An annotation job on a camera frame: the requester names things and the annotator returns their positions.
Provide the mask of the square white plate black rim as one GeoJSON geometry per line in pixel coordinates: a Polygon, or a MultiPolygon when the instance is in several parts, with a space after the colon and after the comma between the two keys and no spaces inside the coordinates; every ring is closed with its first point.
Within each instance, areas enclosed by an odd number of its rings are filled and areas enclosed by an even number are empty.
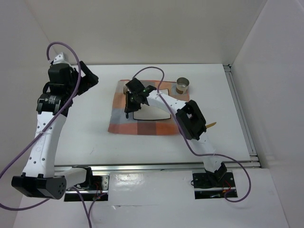
{"type": "Polygon", "coordinates": [[[133,112],[133,119],[137,121],[158,121],[168,120],[171,115],[155,106],[141,104],[141,108],[138,111],[133,112]]]}

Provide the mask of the checkered orange blue cloth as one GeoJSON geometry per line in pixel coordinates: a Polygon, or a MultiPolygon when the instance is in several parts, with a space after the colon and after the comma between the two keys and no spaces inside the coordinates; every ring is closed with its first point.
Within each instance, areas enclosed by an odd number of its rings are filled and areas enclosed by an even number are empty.
{"type": "Polygon", "coordinates": [[[125,94],[123,87],[128,79],[119,80],[113,98],[112,113],[108,127],[109,133],[127,135],[176,135],[178,127],[171,117],[168,120],[137,121],[133,119],[133,113],[129,118],[125,117],[125,94]]]}

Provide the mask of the metal cup brown band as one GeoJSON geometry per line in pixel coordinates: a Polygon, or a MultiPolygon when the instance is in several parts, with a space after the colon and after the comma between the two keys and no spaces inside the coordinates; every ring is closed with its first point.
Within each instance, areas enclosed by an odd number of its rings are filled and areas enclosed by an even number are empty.
{"type": "Polygon", "coordinates": [[[185,94],[188,90],[190,82],[187,78],[180,77],[176,81],[176,92],[179,94],[185,94]]]}

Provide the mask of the gold knife green handle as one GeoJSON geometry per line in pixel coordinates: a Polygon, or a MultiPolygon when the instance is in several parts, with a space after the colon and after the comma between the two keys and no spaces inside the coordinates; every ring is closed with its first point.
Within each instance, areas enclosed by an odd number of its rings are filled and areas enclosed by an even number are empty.
{"type": "Polygon", "coordinates": [[[207,124],[207,125],[206,125],[206,128],[211,128],[211,127],[213,127],[215,124],[216,124],[216,122],[213,122],[213,123],[207,124]]]}

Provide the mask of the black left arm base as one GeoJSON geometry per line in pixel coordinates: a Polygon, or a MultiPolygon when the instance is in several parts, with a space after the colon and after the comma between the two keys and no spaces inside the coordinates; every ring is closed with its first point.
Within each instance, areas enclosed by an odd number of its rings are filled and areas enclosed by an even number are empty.
{"type": "MultiPolygon", "coordinates": [[[[84,202],[108,201],[109,180],[109,175],[94,175],[89,184],[78,184],[75,187],[80,192],[84,202]]],[[[64,202],[77,201],[81,201],[78,193],[71,188],[66,190],[64,202]]]]}

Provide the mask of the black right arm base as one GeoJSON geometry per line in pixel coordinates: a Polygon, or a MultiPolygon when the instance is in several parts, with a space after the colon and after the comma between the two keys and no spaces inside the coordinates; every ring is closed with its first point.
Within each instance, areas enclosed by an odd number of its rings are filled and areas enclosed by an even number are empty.
{"type": "Polygon", "coordinates": [[[193,180],[190,184],[197,189],[211,189],[211,188],[233,188],[236,186],[234,181],[234,176],[231,172],[227,172],[224,177],[219,180],[215,181],[212,180],[211,177],[203,172],[203,173],[193,173],[192,174],[193,180]]]}

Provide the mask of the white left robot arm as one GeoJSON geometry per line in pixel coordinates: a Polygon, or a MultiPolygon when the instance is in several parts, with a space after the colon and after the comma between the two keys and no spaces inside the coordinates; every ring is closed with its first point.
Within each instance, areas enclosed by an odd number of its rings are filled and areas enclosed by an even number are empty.
{"type": "Polygon", "coordinates": [[[85,76],[68,63],[53,63],[49,70],[49,82],[43,88],[37,102],[38,140],[33,144],[26,166],[20,176],[14,176],[12,187],[27,197],[60,199],[73,186],[87,190],[96,180],[87,166],[73,166],[58,175],[55,174],[55,156],[60,133],[72,105],[70,97],[75,92],[81,95],[98,83],[98,77],[80,62],[85,76]]]}

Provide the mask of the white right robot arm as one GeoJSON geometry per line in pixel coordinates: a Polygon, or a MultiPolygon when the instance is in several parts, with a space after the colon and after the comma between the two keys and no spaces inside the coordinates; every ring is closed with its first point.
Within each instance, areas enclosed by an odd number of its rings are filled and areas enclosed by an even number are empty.
{"type": "Polygon", "coordinates": [[[227,168],[223,161],[215,156],[215,149],[207,136],[206,120],[195,101],[178,100],[158,91],[152,85],[145,87],[136,78],[126,83],[124,94],[126,118],[129,117],[129,113],[140,110],[143,104],[171,114],[186,142],[199,151],[197,156],[202,157],[208,183],[218,186],[223,182],[227,168]]]}

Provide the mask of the aluminium front rail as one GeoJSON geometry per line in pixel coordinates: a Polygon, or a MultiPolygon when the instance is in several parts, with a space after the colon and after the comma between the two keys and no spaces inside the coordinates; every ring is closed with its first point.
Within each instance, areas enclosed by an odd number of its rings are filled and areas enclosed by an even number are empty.
{"type": "MultiPolygon", "coordinates": [[[[241,162],[244,168],[254,169],[261,168],[260,162],[249,161],[241,162]]],[[[225,166],[228,171],[234,169],[242,169],[240,165],[234,162],[226,162],[225,166]]],[[[67,171],[70,166],[56,166],[55,173],[67,171]]],[[[141,165],[92,165],[91,169],[94,175],[110,174],[110,173],[133,173],[133,172],[153,172],[153,171],[192,171],[205,172],[202,163],[171,163],[171,164],[141,164],[141,165]]]]}

